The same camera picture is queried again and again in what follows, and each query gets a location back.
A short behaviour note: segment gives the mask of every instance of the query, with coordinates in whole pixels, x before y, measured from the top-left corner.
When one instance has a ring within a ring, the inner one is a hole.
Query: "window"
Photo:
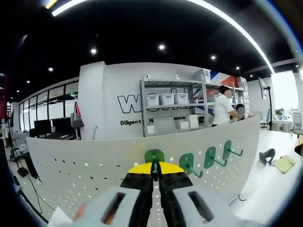
[[[49,119],[63,117],[63,88],[64,86],[49,91]]]
[[[78,82],[67,84],[65,89],[65,116],[70,117],[74,112],[74,104],[78,99]]]
[[[36,107],[37,96],[30,98],[29,100],[29,123],[30,128],[35,128],[34,122],[37,120]]]
[[[47,91],[38,95],[37,117],[39,120],[47,120]]]
[[[297,87],[292,71],[271,75],[276,109],[298,110],[299,100]]]
[[[23,103],[19,105],[20,114],[20,130],[24,131],[24,119],[23,119]]]
[[[26,131],[30,130],[28,107],[29,107],[29,100],[24,102],[24,109],[23,109],[24,127]]]

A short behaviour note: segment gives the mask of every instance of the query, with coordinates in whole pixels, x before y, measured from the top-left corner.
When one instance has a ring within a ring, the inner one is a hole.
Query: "pegboard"
[[[253,117],[197,131],[125,140],[46,140],[27,138],[28,148],[38,175],[58,206],[73,218],[78,207],[98,197],[110,186],[119,186],[133,166],[145,163],[144,154],[160,149],[165,161],[179,165],[183,154],[194,155],[194,169],[202,178],[189,176],[194,185],[204,185],[227,203],[239,195],[249,176],[259,140],[260,119]],[[223,147],[232,141],[235,152],[227,165],[214,164],[204,169],[206,150],[216,147],[222,160]],[[154,183],[153,208],[148,226],[165,227],[160,192]]]

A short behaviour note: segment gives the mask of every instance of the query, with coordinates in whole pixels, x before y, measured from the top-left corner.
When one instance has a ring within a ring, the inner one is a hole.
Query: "woman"
[[[228,87],[222,85],[219,87],[219,92],[214,103],[214,121],[212,127],[229,123],[230,116],[237,118],[238,120],[243,119],[244,116],[237,114],[229,101],[232,97],[232,91]]]

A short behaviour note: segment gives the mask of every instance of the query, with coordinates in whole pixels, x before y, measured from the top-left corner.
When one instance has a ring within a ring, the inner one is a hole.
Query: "white shirt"
[[[229,101],[229,99],[219,93],[218,97],[214,103],[214,121],[213,124],[226,124],[229,122],[230,116],[229,113],[230,111],[233,110],[233,107]]]

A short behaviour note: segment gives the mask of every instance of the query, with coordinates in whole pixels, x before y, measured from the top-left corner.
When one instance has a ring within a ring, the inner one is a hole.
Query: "ceiling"
[[[207,1],[236,20],[272,63],[293,58],[288,43],[252,0]],[[262,70],[250,78],[245,72],[265,65],[256,49],[226,21],[191,2],[90,0],[53,17],[51,12],[66,2],[59,0],[47,10],[42,0],[12,0],[1,15],[7,23],[0,44],[0,72],[5,75],[0,83],[2,96],[10,101],[77,77],[81,65],[97,61],[167,62],[247,79],[270,76]]]

